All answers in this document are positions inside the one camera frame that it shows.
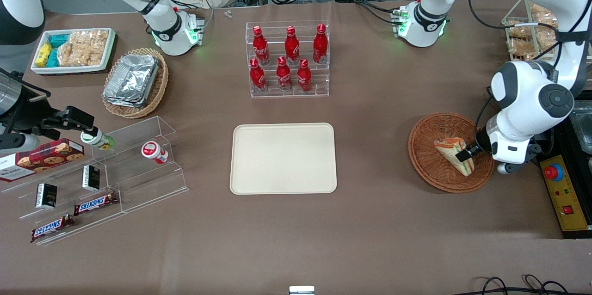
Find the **emergency stop button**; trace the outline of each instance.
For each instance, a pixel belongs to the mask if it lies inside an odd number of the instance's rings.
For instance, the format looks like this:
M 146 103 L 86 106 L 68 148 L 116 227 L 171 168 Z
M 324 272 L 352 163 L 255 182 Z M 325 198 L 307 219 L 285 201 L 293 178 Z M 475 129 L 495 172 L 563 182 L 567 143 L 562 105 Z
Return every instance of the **emergency stop button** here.
M 571 206 L 564 206 L 563 207 L 563 214 L 573 214 L 574 209 Z
M 558 164 L 551 164 L 543 169 L 543 175 L 546 179 L 558 182 L 563 179 L 563 169 Z

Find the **small black box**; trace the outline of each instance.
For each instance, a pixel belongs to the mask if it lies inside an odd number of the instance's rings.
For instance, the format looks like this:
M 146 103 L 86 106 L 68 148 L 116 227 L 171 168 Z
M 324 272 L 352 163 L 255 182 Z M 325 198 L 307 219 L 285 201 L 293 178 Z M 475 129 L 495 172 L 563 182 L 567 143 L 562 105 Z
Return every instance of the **small black box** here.
M 101 171 L 92 165 L 85 165 L 82 174 L 82 188 L 88 191 L 99 191 L 101 187 Z
M 38 209 L 52 209 L 56 206 L 57 186 L 41 183 L 37 185 L 37 200 L 35 207 Z

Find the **blue package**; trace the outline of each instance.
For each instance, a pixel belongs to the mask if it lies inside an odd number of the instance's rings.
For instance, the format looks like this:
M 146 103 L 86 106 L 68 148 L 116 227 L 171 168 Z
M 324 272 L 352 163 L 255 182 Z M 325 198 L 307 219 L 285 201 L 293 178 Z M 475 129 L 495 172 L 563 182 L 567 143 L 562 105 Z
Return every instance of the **blue package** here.
M 60 66 L 60 63 L 59 63 L 59 61 L 57 61 L 57 49 L 53 49 L 49 53 L 49 58 L 47 58 L 47 65 L 45 67 L 56 68 L 59 66 Z
M 70 37 L 70 35 L 68 35 L 68 34 L 53 35 L 53 36 L 51 36 L 49 44 L 51 45 L 51 47 L 59 47 L 60 45 L 64 44 L 65 42 L 68 42 L 69 37 Z

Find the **aluminum foil container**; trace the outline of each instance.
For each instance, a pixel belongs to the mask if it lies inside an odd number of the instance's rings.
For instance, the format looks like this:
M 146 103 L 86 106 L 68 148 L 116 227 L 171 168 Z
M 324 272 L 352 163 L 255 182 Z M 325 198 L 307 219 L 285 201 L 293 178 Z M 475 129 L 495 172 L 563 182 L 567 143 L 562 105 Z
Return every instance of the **aluminum foil container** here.
M 102 96 L 111 104 L 144 107 L 156 79 L 158 66 L 158 59 L 151 55 L 125 55 L 113 71 Z

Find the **red box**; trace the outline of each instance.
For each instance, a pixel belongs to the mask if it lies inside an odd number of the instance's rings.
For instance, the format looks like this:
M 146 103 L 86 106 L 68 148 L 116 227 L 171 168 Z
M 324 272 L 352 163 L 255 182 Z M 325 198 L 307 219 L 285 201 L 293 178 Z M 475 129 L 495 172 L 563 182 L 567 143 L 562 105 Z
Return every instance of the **red box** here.
M 82 145 L 66 138 L 51 141 L 31 152 L 0 158 L 0 181 L 12 182 L 83 157 Z

